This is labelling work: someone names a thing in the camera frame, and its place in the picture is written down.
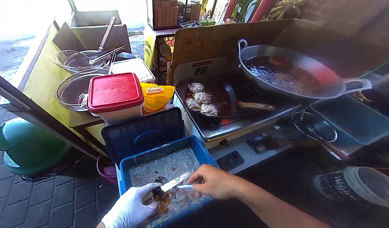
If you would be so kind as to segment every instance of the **white plastic container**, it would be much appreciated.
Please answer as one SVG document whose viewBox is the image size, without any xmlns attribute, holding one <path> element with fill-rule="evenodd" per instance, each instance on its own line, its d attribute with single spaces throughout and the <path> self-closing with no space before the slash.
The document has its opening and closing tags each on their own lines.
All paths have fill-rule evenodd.
<svg viewBox="0 0 389 228">
<path fill-rule="evenodd" d="M 138 77 L 134 73 L 93 77 L 86 106 L 107 124 L 142 116 L 144 95 Z"/>
<path fill-rule="evenodd" d="M 95 117 L 101 117 L 107 124 L 110 125 L 119 122 L 125 122 L 126 120 L 134 117 L 143 116 L 143 110 L 142 110 L 143 106 L 144 106 L 144 102 L 142 102 L 140 106 L 126 108 L 120 111 L 111 111 L 103 114 L 95 114 L 95 113 L 91 113 L 91 114 L 94 115 Z"/>
<path fill-rule="evenodd" d="M 155 81 L 155 76 L 152 74 L 144 60 L 140 58 L 115 62 L 111 72 L 114 74 L 131 72 L 137 75 L 140 82 L 154 83 Z"/>
</svg>

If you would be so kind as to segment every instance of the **gloved hand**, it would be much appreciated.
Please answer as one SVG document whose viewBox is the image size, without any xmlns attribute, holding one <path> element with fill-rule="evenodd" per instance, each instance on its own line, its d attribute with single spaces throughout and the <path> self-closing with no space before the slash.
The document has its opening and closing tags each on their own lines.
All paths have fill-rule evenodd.
<svg viewBox="0 0 389 228">
<path fill-rule="evenodd" d="M 149 191 L 161 185 L 161 183 L 149 183 L 142 187 L 128 189 L 103 217 L 102 222 L 106 228 L 136 227 L 154 214 L 157 202 L 146 206 L 142 204 L 142 200 Z"/>
</svg>

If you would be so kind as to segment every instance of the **bananas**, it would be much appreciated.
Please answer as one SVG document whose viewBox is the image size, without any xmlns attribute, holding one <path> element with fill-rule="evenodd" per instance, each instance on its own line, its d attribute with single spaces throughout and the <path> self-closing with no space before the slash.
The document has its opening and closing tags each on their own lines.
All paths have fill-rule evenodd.
<svg viewBox="0 0 389 228">
<path fill-rule="evenodd" d="M 282 19 L 286 12 L 292 11 L 295 15 L 300 15 L 300 7 L 304 5 L 304 0 L 282 0 L 275 4 L 268 14 L 269 20 L 280 20 Z"/>
</svg>

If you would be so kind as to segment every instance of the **stainless steel stove top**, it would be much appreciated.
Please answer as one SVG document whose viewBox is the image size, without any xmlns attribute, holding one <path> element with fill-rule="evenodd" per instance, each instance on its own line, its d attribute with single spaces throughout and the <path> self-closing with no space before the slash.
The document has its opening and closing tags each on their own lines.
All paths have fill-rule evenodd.
<svg viewBox="0 0 389 228">
<path fill-rule="evenodd" d="M 232 86 L 237 100 L 243 102 L 265 103 L 276 107 L 275 111 L 255 110 L 238 108 L 235 116 L 230 118 L 210 118 L 192 113 L 182 105 L 190 120 L 193 122 L 201 138 L 210 143 L 239 132 L 260 127 L 261 125 L 273 124 L 283 117 L 288 117 L 302 109 L 303 101 L 292 100 L 276 93 L 260 90 L 247 83 L 241 74 L 227 77 L 227 83 Z M 183 87 L 175 90 L 179 102 L 183 104 Z"/>
</svg>

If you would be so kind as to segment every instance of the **stove knob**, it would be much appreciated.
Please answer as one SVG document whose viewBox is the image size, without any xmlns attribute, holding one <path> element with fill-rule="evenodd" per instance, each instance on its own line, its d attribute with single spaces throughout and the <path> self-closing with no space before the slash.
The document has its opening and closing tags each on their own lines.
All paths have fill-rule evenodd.
<svg viewBox="0 0 389 228">
<path fill-rule="evenodd" d="M 227 140 L 227 139 L 222 140 L 222 141 L 220 142 L 220 145 L 221 145 L 221 146 L 226 146 L 226 147 L 228 147 L 228 140 Z"/>
</svg>

